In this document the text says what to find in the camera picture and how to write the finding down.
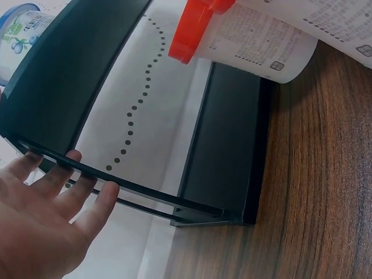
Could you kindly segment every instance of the label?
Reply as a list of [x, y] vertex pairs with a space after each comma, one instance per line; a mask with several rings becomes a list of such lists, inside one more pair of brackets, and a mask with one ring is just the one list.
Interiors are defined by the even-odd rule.
[[17, 67], [52, 23], [54, 16], [26, 11], [14, 18], [0, 40], [0, 79], [9, 81]]

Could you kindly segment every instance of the dotted line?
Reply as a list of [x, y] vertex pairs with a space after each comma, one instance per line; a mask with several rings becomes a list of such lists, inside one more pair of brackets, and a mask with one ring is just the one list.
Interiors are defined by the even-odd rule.
[[244, 57], [239, 56], [239, 55], [235, 55], [235, 57], [236, 57], [236, 58], [240, 58], [240, 59], [245, 60], [245, 61], [248, 61], [248, 62], [251, 62], [252, 64], [256, 64], [256, 65], [258, 65], [258, 66], [262, 66], [261, 63], [256, 62], [256, 61], [252, 61], [252, 60], [250, 60], [250, 59], [248, 59], [248, 58], [244, 58]]
[[[164, 32], [160, 29], [160, 27], [156, 27], [155, 28], [156, 30], [158, 30], [159, 32], [159, 35], [161, 35], [160, 39], [162, 40], [162, 46], [165, 46], [166, 43], [164, 42], [165, 40], [165, 37], [163, 36]], [[161, 47], [160, 48], [160, 52], [158, 53], [158, 57], [162, 57], [163, 56], [163, 52], [165, 51], [165, 48]], [[140, 99], [137, 100], [138, 104], [143, 104], [144, 103], [144, 99], [142, 97], [147, 97], [149, 95], [149, 90], [151, 89], [151, 70], [152, 70], [152, 67], [153, 67], [153, 63], [157, 63], [159, 60], [156, 58], [152, 61], [151, 64], [148, 64], [147, 67], [146, 67], [146, 70], [145, 70], [145, 74], [146, 74], [146, 77], [145, 77], [145, 80], [146, 80], [146, 84], [145, 84], [145, 90], [142, 92], [142, 96]], [[131, 110], [127, 113], [127, 117], [129, 119], [128, 121], [128, 126], [129, 127], [133, 127], [134, 126], [134, 122], [133, 121], [130, 121], [131, 117], [133, 117], [134, 113], [138, 110], [138, 106], [137, 105], [134, 105], [132, 106]], [[131, 137], [134, 135], [134, 131], [133, 130], [129, 130], [128, 133], [127, 133], [127, 136], [128, 137]], [[132, 144], [132, 142], [127, 139], [125, 140], [125, 145], [126, 146], [130, 146]], [[120, 154], [123, 156], [123, 155], [126, 155], [127, 154], [127, 150], [125, 148], [123, 148], [121, 151], [120, 151]], [[116, 157], [113, 159], [113, 162], [116, 163], [116, 164], [119, 164], [120, 163], [120, 158], [119, 157]], [[106, 170], [108, 171], [111, 171], [112, 170], [112, 165], [107, 165], [106, 166]]]
[[[365, 17], [370, 17], [370, 14], [369, 13], [365, 13], [364, 14]], [[336, 40], [340, 41], [340, 42], [345, 42], [345, 40], [343, 40], [342, 38], [339, 38], [337, 37], [335, 34], [331, 33], [330, 31], [326, 30], [325, 28], [323, 28], [322, 26], [319, 26], [318, 24], [314, 24], [313, 22], [311, 22], [310, 20], [308, 19], [302, 19], [304, 22], [307, 22], [309, 23], [310, 25], [313, 25], [314, 27], [316, 28], [319, 28], [321, 31], [324, 31], [326, 34], [329, 34], [331, 37], [334, 37]]]

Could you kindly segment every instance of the black plastic stand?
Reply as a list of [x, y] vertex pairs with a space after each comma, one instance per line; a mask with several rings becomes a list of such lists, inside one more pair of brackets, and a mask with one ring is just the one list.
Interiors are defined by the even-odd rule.
[[0, 102], [0, 134], [17, 149], [171, 205], [166, 214], [118, 202], [175, 226], [254, 223], [264, 169], [271, 83], [214, 65], [179, 196], [114, 177], [64, 156], [73, 149], [96, 96], [149, 0], [73, 0], [43, 33]]

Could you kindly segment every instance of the plastic container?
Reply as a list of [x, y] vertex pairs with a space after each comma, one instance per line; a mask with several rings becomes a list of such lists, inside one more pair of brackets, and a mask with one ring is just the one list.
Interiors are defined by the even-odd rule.
[[312, 57], [317, 39], [234, 2], [189, 0], [169, 56], [185, 64], [193, 56], [206, 58], [278, 83], [294, 79]]
[[55, 17], [35, 4], [9, 9], [0, 17], [0, 85], [5, 86], [40, 35]]

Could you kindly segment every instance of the green graphic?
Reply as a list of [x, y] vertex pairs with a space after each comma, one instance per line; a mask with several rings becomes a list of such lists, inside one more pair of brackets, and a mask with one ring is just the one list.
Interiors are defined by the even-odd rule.
[[13, 23], [10, 27], [9, 27], [9, 30], [8, 32], [6, 33], [7, 35], [14, 35], [14, 36], [17, 36], [19, 34], [19, 32], [22, 30], [23, 28], [23, 25], [19, 22], [17, 23]]

